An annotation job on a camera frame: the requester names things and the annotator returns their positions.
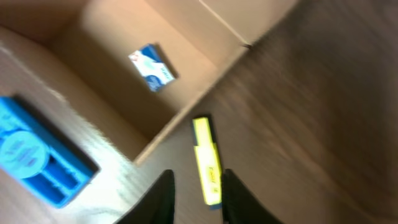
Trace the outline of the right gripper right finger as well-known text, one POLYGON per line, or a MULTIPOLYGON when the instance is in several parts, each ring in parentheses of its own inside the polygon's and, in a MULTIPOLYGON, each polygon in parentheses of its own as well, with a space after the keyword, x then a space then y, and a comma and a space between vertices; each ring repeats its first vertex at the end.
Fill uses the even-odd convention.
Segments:
POLYGON ((223 223, 282 224, 264 208, 232 169, 221 178, 223 223))

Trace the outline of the small blue white box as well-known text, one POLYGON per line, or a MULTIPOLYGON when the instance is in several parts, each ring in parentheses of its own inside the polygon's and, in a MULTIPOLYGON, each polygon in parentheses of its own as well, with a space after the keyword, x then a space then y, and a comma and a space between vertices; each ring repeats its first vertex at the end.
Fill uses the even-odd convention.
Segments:
POLYGON ((158 92, 175 80, 154 44, 146 44, 129 54, 128 58, 145 80, 150 91, 158 92))

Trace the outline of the blue plastic tray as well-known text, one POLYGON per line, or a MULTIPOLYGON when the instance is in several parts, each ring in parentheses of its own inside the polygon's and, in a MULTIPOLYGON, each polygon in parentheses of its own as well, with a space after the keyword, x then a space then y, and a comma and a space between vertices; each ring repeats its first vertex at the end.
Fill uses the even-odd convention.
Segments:
POLYGON ((1 97, 1 169, 55 208, 70 203, 95 170, 11 97, 1 97))

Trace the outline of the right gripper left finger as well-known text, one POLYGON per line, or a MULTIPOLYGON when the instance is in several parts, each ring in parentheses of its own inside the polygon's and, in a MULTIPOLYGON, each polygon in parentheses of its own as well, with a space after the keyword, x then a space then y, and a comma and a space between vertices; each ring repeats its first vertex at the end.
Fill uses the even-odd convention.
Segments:
POLYGON ((173 224, 174 214, 175 176, 167 169, 117 224, 173 224))

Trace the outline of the cardboard box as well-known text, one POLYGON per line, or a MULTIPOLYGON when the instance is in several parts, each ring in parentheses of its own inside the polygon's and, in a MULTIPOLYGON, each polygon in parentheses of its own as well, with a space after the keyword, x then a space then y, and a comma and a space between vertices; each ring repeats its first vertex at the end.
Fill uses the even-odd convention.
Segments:
POLYGON ((141 164, 295 1, 1 1, 1 93, 92 154, 141 164), (175 77, 150 91, 128 55, 175 77))

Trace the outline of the yellow highlighter pen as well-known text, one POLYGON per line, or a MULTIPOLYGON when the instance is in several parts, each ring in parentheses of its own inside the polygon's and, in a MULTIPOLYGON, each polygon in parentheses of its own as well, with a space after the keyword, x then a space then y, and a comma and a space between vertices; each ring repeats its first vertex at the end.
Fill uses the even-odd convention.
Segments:
POLYGON ((200 176, 204 203, 211 210, 222 205, 221 162, 210 116, 192 119, 193 148, 200 176))

